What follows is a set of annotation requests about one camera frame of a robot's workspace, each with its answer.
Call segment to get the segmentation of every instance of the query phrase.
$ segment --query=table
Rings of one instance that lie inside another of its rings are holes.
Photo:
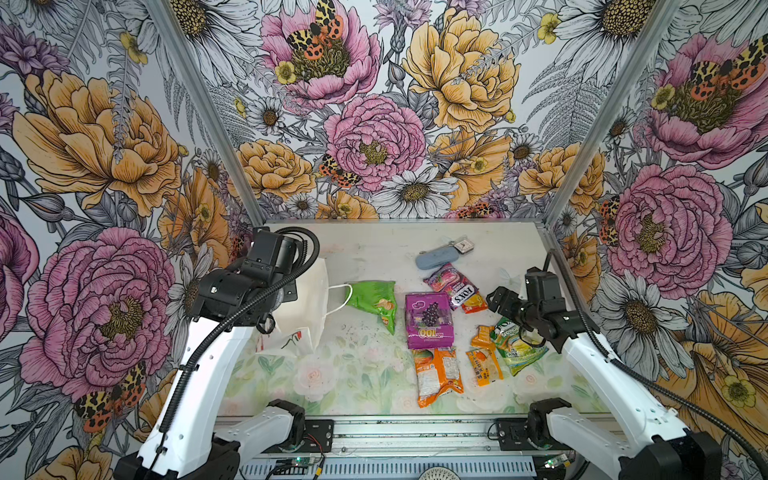
[[[287,224],[273,226],[273,229]],[[465,352],[478,325],[495,325],[489,311],[453,313],[454,345],[465,392],[440,397],[420,409],[411,353],[404,327],[405,294],[430,291],[416,268],[420,251],[462,235],[475,250],[455,262],[484,295],[499,285],[521,289],[522,275],[544,262],[545,249],[534,223],[303,223],[318,236],[330,285],[360,280],[395,280],[399,304],[396,334],[381,320],[352,307],[326,318],[314,354],[290,358],[257,355],[252,338],[237,361],[220,416],[255,415],[273,399],[301,405],[307,415],[515,414],[530,402],[560,396],[581,412],[607,412],[587,380],[550,349],[517,376],[478,387]],[[329,310],[341,304],[345,289],[330,290]]]

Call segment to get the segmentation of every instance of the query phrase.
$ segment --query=printed pink rose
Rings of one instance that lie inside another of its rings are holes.
[[[617,247],[608,261],[659,286],[661,296],[696,293],[725,261],[733,231],[714,178],[693,165],[643,167],[619,199]]]
[[[128,228],[54,253],[28,295],[35,332],[22,350],[22,378],[62,387],[78,399],[117,385],[144,361],[160,368],[174,269],[165,252]]]
[[[362,178],[362,190],[381,190],[383,181],[424,163],[422,122],[410,108],[380,95],[358,97],[341,115],[326,121],[328,154],[339,166]]]
[[[381,56],[378,36],[368,36],[357,11],[352,8],[347,13],[340,2],[335,4],[343,21],[341,39],[324,47],[323,56],[317,60],[307,60],[303,52],[294,51],[286,39],[296,31],[310,29],[315,21],[314,3],[309,13],[296,10],[288,16],[281,10],[279,16],[266,15],[261,22],[264,65],[275,71],[295,103],[307,110],[341,104],[370,91],[376,84]]]
[[[0,341],[16,324],[24,304],[24,284],[39,261],[35,241],[14,217],[0,211]]]
[[[723,168],[755,148],[768,136],[768,74],[743,90],[730,83],[704,101],[691,96],[691,66],[700,61],[722,65],[735,58],[748,42],[718,45],[697,34],[656,77],[657,91],[644,125],[644,144],[680,162],[697,162],[708,169]]]

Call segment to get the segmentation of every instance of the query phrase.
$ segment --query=wall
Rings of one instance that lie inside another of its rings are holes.
[[[593,317],[629,366],[768,446],[768,5],[688,2],[601,146],[604,193],[553,228]],[[732,68],[747,53],[756,65]],[[731,80],[705,81],[727,68]],[[723,478],[755,478],[735,442]]]
[[[654,0],[230,3],[173,6],[266,215],[365,220],[541,218]]]
[[[243,215],[140,2],[0,8],[2,476],[107,480]]]

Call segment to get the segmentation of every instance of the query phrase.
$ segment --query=butterfly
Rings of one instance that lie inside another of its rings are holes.
[[[333,0],[318,0],[310,29],[295,31],[286,41],[294,51],[303,52],[307,60],[320,60],[325,49],[331,48],[331,41],[340,40],[343,32],[344,20],[336,14]]]
[[[713,94],[725,94],[726,89],[744,90],[765,73],[763,60],[768,56],[768,34],[747,46],[736,58],[722,65],[714,61],[698,61],[690,67],[690,80],[694,86],[690,96],[705,101]]]
[[[323,155],[323,161],[317,169],[324,177],[331,177],[331,181],[341,188],[351,188],[360,182],[360,176],[353,172],[344,171],[339,162],[328,154]]]
[[[616,214],[619,211],[619,196],[614,195],[600,207],[603,226],[600,228],[600,240],[609,247],[619,244],[619,233],[616,230]]]
[[[74,411],[83,418],[83,430],[97,433],[107,428],[114,417],[122,415],[124,410],[135,407],[144,392],[147,391],[147,366],[139,362],[125,378],[109,390],[99,390],[82,396],[74,403]]]

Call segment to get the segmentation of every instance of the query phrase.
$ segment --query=metal post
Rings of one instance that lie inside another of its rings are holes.
[[[264,215],[261,208],[259,208],[259,202],[257,202],[256,197],[253,195],[240,162],[235,157],[230,137],[224,128],[219,113],[214,107],[214,102],[205,85],[203,74],[200,73],[196,66],[197,63],[188,48],[184,32],[181,31],[170,3],[167,0],[153,0],[152,2],[146,2],[146,6],[152,20],[154,20],[154,24],[157,26],[160,37],[163,39],[163,44],[168,54],[173,59],[177,76],[182,79],[187,87],[197,112],[200,114],[200,118],[203,119],[210,137],[214,141],[214,146],[219,151],[224,167],[232,178],[232,183],[240,195],[240,201],[243,202],[251,223],[255,227],[264,225]]]
[[[659,0],[645,22],[645,27],[637,38],[637,43],[627,59],[624,68],[618,73],[608,96],[600,106],[597,117],[581,142],[573,166],[565,176],[562,185],[554,196],[544,215],[547,227],[552,227],[558,215],[563,211],[571,194],[576,190],[581,177],[587,171],[592,158],[598,152],[605,132],[611,128],[616,116],[621,111],[624,99],[629,95],[630,88],[640,76],[652,51],[656,51],[661,35],[669,28],[674,14],[680,6],[680,0]]]

